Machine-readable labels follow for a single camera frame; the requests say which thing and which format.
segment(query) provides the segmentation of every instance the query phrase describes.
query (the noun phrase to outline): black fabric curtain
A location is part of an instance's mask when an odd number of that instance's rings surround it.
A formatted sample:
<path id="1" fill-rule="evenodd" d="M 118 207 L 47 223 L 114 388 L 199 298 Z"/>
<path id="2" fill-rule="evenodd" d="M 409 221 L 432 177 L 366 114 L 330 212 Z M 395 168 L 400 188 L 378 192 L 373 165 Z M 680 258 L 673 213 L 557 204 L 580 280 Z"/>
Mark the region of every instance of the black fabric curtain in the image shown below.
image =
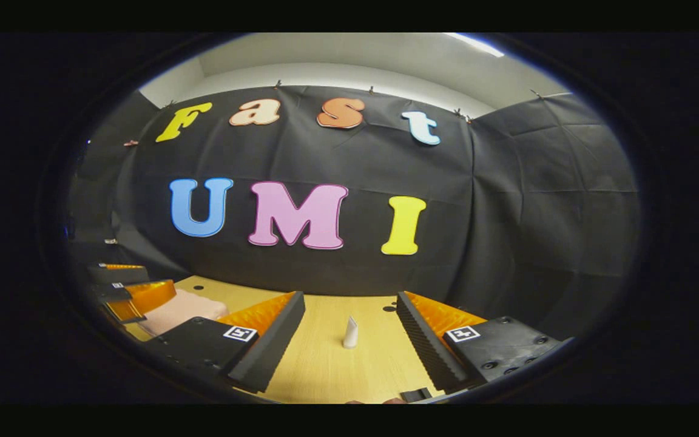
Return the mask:
<path id="1" fill-rule="evenodd" d="M 323 104 L 336 97 L 364 102 L 357 127 L 317 123 Z M 243 103 L 260 99 L 280 102 L 277 121 L 229 124 Z M 425 103 L 332 87 L 240 89 L 160 111 L 142 100 L 133 96 L 92 138 L 73 192 L 75 241 L 104 246 L 103 239 L 117 238 L 116 259 L 161 274 L 324 295 L 407 290 L 568 337 L 611 302 L 632 262 L 641 213 L 632 168 L 610 128 L 571 94 L 471 123 Z M 175 111 L 205 102 L 211 110 L 177 138 L 155 141 Z M 439 144 L 414 138 L 402 117 L 411 111 L 436 122 L 430 132 Z M 130 123 L 124 128 L 116 117 Z M 124 147 L 134 132 L 139 144 Z M 94 154 L 98 143 L 111 146 Z M 203 183 L 216 177 L 234 182 L 222 230 L 198 238 L 175 229 L 169 183 L 196 180 L 191 213 L 203 221 Z M 305 247 L 307 229 L 293 246 L 281 238 L 275 246 L 250 244 L 257 207 L 251 186 L 266 180 L 283 183 L 295 205 L 318 185 L 346 186 L 344 246 Z M 416 254 L 380 250 L 391 232 L 393 196 L 427 203 Z"/>

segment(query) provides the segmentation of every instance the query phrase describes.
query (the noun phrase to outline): table surface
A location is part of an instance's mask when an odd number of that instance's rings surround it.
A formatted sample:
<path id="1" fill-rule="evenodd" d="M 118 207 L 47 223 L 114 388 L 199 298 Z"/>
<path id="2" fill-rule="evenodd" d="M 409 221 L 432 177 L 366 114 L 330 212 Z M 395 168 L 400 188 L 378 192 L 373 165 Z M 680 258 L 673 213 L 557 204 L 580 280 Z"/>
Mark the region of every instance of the table surface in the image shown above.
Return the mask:
<path id="1" fill-rule="evenodd" d="M 217 302 L 233 313 L 281 296 L 279 291 L 260 290 L 192 276 L 175 283 Z M 286 404 L 344 404 L 360 401 L 380 404 L 400 393 L 427 387 L 436 390 L 420 362 L 395 312 L 396 296 L 304 295 L 306 311 L 280 365 L 264 393 L 255 396 Z M 355 349 L 344 349 L 342 340 L 350 316 L 358 324 Z M 126 325 L 139 340 L 149 340 L 136 324 Z"/>

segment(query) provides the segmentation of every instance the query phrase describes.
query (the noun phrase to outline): foam letter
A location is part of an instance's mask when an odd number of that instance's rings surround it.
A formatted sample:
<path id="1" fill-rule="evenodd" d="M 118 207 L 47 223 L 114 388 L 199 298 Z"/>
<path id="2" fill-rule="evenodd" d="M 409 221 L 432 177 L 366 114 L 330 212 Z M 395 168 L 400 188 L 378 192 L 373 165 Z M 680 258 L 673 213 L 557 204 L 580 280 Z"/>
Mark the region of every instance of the foam letter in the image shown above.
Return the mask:
<path id="1" fill-rule="evenodd" d="M 225 222 L 225 193 L 233 185 L 233 180 L 224 177 L 206 180 L 204 186 L 209 190 L 209 217 L 205 222 L 197 222 L 191 216 L 191 193 L 198 183 L 193 179 L 173 180 L 169 189 L 172 190 L 174 227 L 185 235 L 199 237 L 220 232 Z"/>
<path id="2" fill-rule="evenodd" d="M 181 127 L 191 126 L 191 123 L 196 120 L 200 112 L 206 112 L 210 110 L 212 103 L 202 103 L 201 105 L 196 105 L 195 107 L 182 108 L 174 113 L 174 118 L 169 122 L 169 126 L 166 126 L 166 130 L 155 139 L 155 142 L 173 140 L 180 135 Z"/>
<path id="3" fill-rule="evenodd" d="M 441 142 L 441 138 L 430 135 L 430 128 L 428 126 L 436 127 L 436 121 L 429 119 L 424 112 L 405 112 L 402 113 L 401 116 L 408 119 L 408 130 L 411 131 L 411 135 L 416 138 L 417 141 L 430 144 L 430 146 L 435 146 Z"/>
<path id="4" fill-rule="evenodd" d="M 254 124 L 271 124 L 280 119 L 277 110 L 280 109 L 280 101 L 275 99 L 261 99 L 247 102 L 239 107 L 241 111 L 235 113 L 228 123 L 234 126 L 246 126 Z"/>
<path id="5" fill-rule="evenodd" d="M 350 129 L 363 121 L 361 111 L 366 108 L 363 100 L 330 99 L 322 105 L 322 112 L 317 115 L 317 123 L 322 127 L 341 127 Z"/>
<path id="6" fill-rule="evenodd" d="M 382 245 L 385 255 L 413 255 L 417 253 L 414 235 L 417 232 L 419 211 L 425 209 L 425 202 L 417 197 L 390 197 L 393 213 L 393 226 L 390 239 Z"/>
<path id="7" fill-rule="evenodd" d="M 291 194 L 280 182 L 258 182 L 252 185 L 258 195 L 258 214 L 255 233 L 250 243 L 258 246 L 274 246 L 279 239 L 272 233 L 277 222 L 280 234 L 288 246 L 293 246 L 309 224 L 309 235 L 303 245 L 310 249 L 339 249 L 344 241 L 339 238 L 339 208 L 349 191 L 341 185 L 318 185 L 296 208 Z"/>

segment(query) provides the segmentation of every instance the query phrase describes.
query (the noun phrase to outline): pink letter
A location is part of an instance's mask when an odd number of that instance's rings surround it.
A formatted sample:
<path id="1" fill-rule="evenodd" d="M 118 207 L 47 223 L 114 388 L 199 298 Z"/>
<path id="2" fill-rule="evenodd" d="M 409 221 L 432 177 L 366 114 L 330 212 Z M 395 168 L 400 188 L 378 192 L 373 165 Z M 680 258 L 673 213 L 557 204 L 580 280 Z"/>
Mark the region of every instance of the pink letter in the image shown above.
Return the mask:
<path id="1" fill-rule="evenodd" d="M 249 236 L 250 243 L 258 246 L 274 246 L 280 240 L 272 233 L 277 222 L 285 242 L 293 246 L 300 233 L 309 224 L 309 235 L 303 245 L 310 249 L 339 249 L 344 241 L 339 238 L 339 208 L 347 197 L 346 186 L 318 185 L 296 208 L 291 194 L 281 182 L 258 182 L 252 185 L 258 195 L 258 215 L 255 233 Z"/>

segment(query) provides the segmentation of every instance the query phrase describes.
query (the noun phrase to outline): light blue letter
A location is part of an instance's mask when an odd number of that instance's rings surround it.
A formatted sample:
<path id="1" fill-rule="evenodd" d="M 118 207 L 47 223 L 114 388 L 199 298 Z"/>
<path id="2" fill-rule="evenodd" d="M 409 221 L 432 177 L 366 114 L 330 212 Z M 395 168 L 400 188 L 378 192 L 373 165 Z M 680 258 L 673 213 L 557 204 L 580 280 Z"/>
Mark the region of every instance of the light blue letter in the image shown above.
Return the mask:
<path id="1" fill-rule="evenodd" d="M 408 119 L 408 129 L 411 130 L 411 135 L 416 138 L 417 141 L 430 144 L 430 146 L 435 146 L 441 142 L 441 138 L 430 135 L 430 128 L 428 126 L 436 127 L 436 121 L 429 119 L 424 112 L 405 112 L 402 113 L 401 116 Z"/>
<path id="2" fill-rule="evenodd" d="M 198 183 L 193 179 L 173 180 L 169 184 L 172 190 L 172 222 L 180 232 L 190 236 L 212 236 L 223 229 L 225 222 L 225 192 L 234 185 L 233 180 L 216 177 L 204 183 L 209 190 L 209 218 L 197 222 L 191 217 L 191 193 Z"/>

